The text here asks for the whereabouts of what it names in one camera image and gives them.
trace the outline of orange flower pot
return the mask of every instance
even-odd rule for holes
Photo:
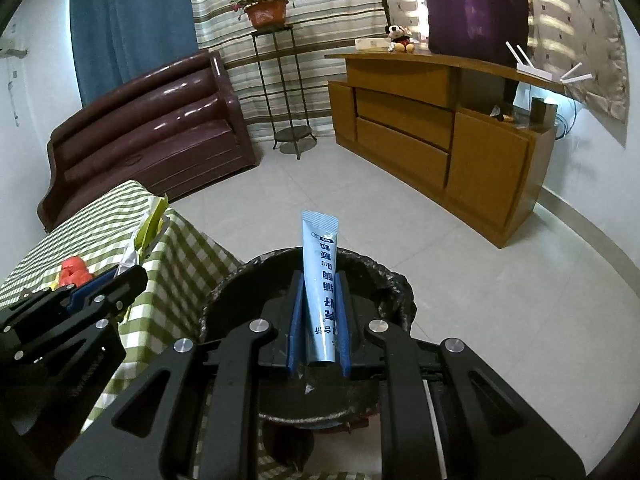
[[[284,25],[287,20],[288,3],[288,0],[268,0],[247,7],[244,12],[249,16],[254,28]]]

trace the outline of tile floor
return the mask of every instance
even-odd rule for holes
[[[600,461],[640,400],[640,352],[630,344],[640,333],[640,300],[599,254],[540,206],[498,250],[332,138],[321,138],[302,160],[266,142],[256,149],[257,168],[175,208],[244,261],[300,245],[302,210],[337,216],[340,246],[408,278],[418,306],[414,337],[463,339],[578,452],[587,471]],[[367,457],[362,445],[372,426],[339,443],[319,439],[308,466],[332,448],[337,453],[322,470],[379,472],[380,458]]]

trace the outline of white stick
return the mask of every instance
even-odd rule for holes
[[[516,61],[518,63],[520,63],[521,65],[524,65],[524,63],[522,62],[522,60],[518,57],[518,54],[516,54],[516,51],[513,49],[513,47],[511,46],[511,43],[509,43],[508,41],[506,42],[507,46],[509,47],[509,50],[511,50],[511,53],[513,54],[513,57],[516,59]]]
[[[567,72],[566,74],[562,74],[560,76],[560,79],[564,79],[565,77],[570,76],[572,73],[574,73],[576,70],[578,70],[581,66],[582,66],[582,62],[578,63],[571,70],[569,70],[569,72]]]
[[[578,77],[562,79],[561,82],[562,84],[566,85],[568,83],[577,83],[578,81],[584,81],[585,79],[593,79],[593,75],[591,74],[579,75]]]
[[[527,60],[527,63],[529,63],[529,66],[532,68],[535,68],[533,66],[533,63],[531,62],[531,60],[527,57],[527,54],[524,53],[524,50],[522,50],[522,48],[519,45],[516,45],[516,48],[520,51],[520,53],[524,56],[524,59]]]

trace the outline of white router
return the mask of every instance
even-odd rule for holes
[[[507,41],[506,44],[507,44],[507,47],[509,47],[509,50],[511,51],[511,53],[513,54],[513,57],[516,59],[516,70],[521,74],[527,74],[533,77],[537,77],[539,79],[552,81],[554,83],[562,83],[565,85],[568,83],[577,83],[578,81],[584,81],[585,79],[593,79],[593,75],[591,74],[579,75],[579,76],[570,77],[569,79],[567,79],[567,76],[570,76],[572,73],[574,73],[578,69],[578,67],[582,66],[582,62],[578,63],[571,70],[569,70],[569,72],[566,72],[561,76],[559,76],[558,74],[547,72],[546,70],[542,70],[540,68],[536,68],[533,66],[533,63],[527,57],[527,54],[524,53],[522,48],[519,45],[516,45],[517,49],[520,51],[524,59],[527,61],[527,64],[524,64],[520,59],[520,56],[518,56],[516,51],[511,46],[511,43]]]

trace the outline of checkered tablecloth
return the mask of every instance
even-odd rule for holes
[[[89,272],[100,274],[120,259],[140,224],[148,215],[149,197],[132,180],[115,187],[57,227],[18,264],[0,287],[0,310],[32,291],[49,286],[70,256],[80,256]],[[92,409],[88,427],[115,397],[176,339],[197,340],[198,319],[207,294],[224,276],[241,265],[178,212],[167,209],[168,221],[143,267],[146,290],[138,296],[118,326],[127,355]],[[366,480],[361,474],[303,474],[279,465],[258,446],[258,477],[262,480]]]

